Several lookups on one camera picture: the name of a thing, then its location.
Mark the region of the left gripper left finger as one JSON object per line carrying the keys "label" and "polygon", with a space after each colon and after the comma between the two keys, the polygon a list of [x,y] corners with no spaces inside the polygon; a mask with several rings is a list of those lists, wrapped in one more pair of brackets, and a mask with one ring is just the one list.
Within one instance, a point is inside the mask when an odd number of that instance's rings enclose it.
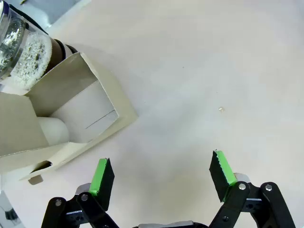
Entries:
{"label": "left gripper left finger", "polygon": [[113,182],[114,172],[110,159],[100,159],[92,181],[79,186],[72,199],[54,197],[48,202],[41,226],[78,228],[88,223],[93,228],[118,227],[106,213]]}

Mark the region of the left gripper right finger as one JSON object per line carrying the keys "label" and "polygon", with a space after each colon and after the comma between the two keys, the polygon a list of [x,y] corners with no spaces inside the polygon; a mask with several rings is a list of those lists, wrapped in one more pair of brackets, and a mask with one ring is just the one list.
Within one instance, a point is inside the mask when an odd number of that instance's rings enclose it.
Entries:
{"label": "left gripper right finger", "polygon": [[222,206],[211,228],[232,228],[242,212],[250,213],[258,228],[293,228],[295,223],[277,184],[260,187],[235,176],[223,151],[213,151],[209,171]]}

